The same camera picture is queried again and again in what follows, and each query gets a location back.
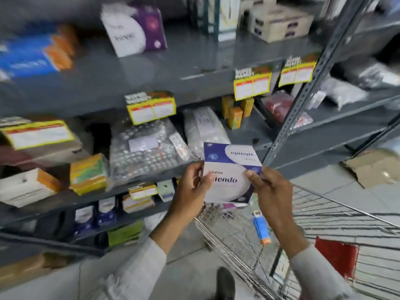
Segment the person's left hand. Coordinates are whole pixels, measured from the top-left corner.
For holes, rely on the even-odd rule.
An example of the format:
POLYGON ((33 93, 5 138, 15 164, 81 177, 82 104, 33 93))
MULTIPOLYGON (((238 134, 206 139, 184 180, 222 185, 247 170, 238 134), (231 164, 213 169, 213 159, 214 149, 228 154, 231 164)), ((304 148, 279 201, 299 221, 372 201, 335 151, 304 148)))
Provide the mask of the person's left hand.
POLYGON ((188 225, 201 211, 206 194, 200 194, 204 162, 190 164, 182 176, 168 210, 179 224, 188 225))

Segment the person's right hand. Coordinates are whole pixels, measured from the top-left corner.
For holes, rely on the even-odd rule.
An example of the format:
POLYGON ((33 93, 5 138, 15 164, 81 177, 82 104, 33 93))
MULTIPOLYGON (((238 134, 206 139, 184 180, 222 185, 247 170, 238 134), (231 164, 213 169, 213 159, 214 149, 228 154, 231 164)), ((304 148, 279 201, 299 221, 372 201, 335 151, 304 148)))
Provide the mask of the person's right hand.
POLYGON ((263 167, 261 178, 266 189, 260 191, 258 206, 275 234, 297 228, 292 214, 293 186, 278 171, 263 167))

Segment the white and purple medicine box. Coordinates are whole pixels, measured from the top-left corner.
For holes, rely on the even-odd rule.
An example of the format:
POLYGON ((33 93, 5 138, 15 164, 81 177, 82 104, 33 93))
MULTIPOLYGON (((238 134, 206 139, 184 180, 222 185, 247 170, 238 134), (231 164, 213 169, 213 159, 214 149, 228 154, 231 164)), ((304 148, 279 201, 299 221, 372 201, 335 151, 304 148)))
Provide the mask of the white and purple medicine box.
POLYGON ((203 175, 212 172, 214 181, 206 192, 206 204, 248 204, 254 187, 244 175, 252 170, 258 175, 262 163, 254 148, 249 145, 204 142, 203 175))

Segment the person's left forearm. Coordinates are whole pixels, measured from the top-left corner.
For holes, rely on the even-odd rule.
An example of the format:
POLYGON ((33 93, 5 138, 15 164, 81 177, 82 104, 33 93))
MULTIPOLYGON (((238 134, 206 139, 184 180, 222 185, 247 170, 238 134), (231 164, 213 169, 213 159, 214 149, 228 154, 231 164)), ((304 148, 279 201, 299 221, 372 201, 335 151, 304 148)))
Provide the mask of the person's left forearm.
POLYGON ((168 253, 198 213, 168 212, 134 255, 104 280, 93 300, 148 300, 168 253))

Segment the small white and green box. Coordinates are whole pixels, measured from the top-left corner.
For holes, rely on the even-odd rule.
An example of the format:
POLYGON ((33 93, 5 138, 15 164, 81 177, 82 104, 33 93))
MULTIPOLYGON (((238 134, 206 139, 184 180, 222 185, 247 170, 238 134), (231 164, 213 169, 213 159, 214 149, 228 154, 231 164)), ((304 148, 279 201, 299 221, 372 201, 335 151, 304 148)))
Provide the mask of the small white and green box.
POLYGON ((160 181, 156 183, 158 196, 166 203, 173 200, 175 193, 174 182, 172 179, 160 181))

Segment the small orange box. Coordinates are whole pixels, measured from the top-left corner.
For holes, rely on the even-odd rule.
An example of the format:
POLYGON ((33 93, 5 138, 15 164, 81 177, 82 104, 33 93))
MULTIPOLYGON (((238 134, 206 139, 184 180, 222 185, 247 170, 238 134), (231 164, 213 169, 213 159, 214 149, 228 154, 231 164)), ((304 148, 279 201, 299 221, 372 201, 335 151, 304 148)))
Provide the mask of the small orange box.
POLYGON ((234 97, 232 95, 225 95, 221 98, 222 103, 222 110, 221 114, 222 117, 227 120, 229 118, 230 109, 234 107, 234 97))
POLYGON ((247 98, 247 99, 243 99, 241 101, 240 108, 241 108, 241 110, 243 112, 243 115, 242 115, 243 118, 247 118, 247 117, 249 117, 251 115, 251 112, 253 110, 253 105, 254 105, 254 98, 253 97, 250 97, 250 98, 247 98))
POLYGON ((241 127, 243 111, 240 107, 232 107, 228 113, 228 126, 231 130, 237 130, 241 127))

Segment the clear bag of red packets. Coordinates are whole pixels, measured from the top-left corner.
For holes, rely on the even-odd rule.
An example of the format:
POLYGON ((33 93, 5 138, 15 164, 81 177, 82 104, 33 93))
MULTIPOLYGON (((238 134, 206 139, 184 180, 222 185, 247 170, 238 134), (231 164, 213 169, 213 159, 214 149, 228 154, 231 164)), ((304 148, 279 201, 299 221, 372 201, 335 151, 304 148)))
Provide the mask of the clear bag of red packets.
MULTIPOLYGON (((295 97, 289 95, 284 91, 279 91, 271 96, 261 98, 261 102, 265 106, 265 108, 280 123, 283 123, 294 100, 295 97)), ((296 129, 302 126, 306 126, 311 124, 312 122, 313 119, 306 112, 303 112, 293 128, 296 129)))

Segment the grey metal side shelf unit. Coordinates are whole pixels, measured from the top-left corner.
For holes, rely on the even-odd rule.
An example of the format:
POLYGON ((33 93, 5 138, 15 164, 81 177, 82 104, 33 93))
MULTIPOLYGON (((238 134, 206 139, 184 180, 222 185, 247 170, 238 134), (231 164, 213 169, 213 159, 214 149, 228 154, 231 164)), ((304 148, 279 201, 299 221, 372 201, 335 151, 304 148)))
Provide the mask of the grey metal side shelf unit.
POLYGON ((317 92, 323 79, 330 73, 339 72, 336 64, 348 60, 351 55, 361 55, 356 47, 369 42, 364 37, 371 36, 377 41, 379 32, 388 32, 398 28, 400 33, 400 14, 391 18, 366 18, 364 11, 372 0, 347 0, 344 7, 332 23, 328 23, 320 36, 324 43, 322 53, 317 61, 312 80, 303 85, 293 105, 289 108, 288 118, 273 129, 275 139, 265 157, 263 165, 275 169, 296 169, 305 165, 310 169, 314 156, 337 149, 341 146, 367 139, 359 149, 348 148, 355 154, 365 150, 379 134, 387 136, 400 128, 400 112, 383 111, 385 102, 400 97, 400 88, 373 90, 365 101, 342 106, 341 110, 322 106, 311 111, 314 121, 311 124, 294 128, 296 120, 306 110, 311 95, 317 92))

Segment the green and yellow box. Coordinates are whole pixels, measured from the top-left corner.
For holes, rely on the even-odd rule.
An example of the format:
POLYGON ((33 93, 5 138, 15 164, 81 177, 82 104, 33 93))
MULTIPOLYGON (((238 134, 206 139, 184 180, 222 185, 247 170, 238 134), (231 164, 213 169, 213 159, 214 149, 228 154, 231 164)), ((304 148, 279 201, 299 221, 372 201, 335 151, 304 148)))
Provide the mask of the green and yellow box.
POLYGON ((108 161, 103 154, 96 154, 70 165, 69 189, 78 195, 105 190, 109 176, 108 161))

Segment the flattened cardboard piece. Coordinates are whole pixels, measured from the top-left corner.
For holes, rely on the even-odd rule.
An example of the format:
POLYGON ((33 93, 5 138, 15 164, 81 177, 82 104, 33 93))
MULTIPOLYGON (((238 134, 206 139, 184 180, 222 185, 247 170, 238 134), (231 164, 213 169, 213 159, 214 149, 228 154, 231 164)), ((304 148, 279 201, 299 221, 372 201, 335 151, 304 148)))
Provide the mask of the flattened cardboard piece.
POLYGON ((400 182, 400 156, 389 149, 369 150, 343 161, 343 166, 364 189, 400 182))

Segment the grey plastic bag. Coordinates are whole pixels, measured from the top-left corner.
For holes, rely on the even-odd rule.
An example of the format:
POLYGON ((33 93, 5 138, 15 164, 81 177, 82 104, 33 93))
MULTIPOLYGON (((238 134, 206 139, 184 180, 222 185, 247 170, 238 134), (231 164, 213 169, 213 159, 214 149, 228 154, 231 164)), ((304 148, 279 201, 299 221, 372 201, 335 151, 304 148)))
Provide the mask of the grey plastic bag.
POLYGON ((400 74, 372 57, 354 56, 339 63, 343 76, 363 90, 400 86, 400 74))

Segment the teal and white box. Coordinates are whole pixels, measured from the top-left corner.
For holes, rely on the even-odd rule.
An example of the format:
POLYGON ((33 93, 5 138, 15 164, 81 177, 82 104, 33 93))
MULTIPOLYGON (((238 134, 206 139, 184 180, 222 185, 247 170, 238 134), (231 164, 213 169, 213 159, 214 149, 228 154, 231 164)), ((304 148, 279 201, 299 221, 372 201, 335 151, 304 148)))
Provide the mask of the teal and white box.
POLYGON ((236 39, 241 0, 186 0, 192 25, 218 42, 236 39))

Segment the white and orange box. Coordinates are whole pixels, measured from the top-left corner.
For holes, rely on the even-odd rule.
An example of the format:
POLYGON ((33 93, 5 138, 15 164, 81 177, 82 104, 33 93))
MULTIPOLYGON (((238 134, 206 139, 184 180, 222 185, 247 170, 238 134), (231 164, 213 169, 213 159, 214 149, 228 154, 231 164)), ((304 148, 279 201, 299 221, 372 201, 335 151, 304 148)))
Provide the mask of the white and orange box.
POLYGON ((62 182, 36 168, 0 179, 0 202, 21 208, 63 190, 62 182))

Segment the brown cardboard box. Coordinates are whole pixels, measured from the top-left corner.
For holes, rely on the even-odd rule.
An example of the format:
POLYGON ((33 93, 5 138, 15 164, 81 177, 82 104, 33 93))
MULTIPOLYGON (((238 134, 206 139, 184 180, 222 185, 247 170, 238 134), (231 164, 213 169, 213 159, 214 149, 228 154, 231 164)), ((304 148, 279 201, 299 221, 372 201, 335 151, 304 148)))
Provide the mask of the brown cardboard box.
POLYGON ((0 267, 0 290, 7 289, 66 267, 73 257, 44 252, 0 267))

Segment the blue and orange carton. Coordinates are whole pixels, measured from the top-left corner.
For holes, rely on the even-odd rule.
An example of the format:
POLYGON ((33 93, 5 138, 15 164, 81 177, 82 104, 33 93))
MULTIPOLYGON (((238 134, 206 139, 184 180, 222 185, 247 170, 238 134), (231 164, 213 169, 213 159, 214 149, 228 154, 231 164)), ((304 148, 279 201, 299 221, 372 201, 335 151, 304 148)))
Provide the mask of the blue and orange carton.
POLYGON ((16 38, 0 40, 0 81, 69 70, 78 47, 70 24, 28 24, 16 38))

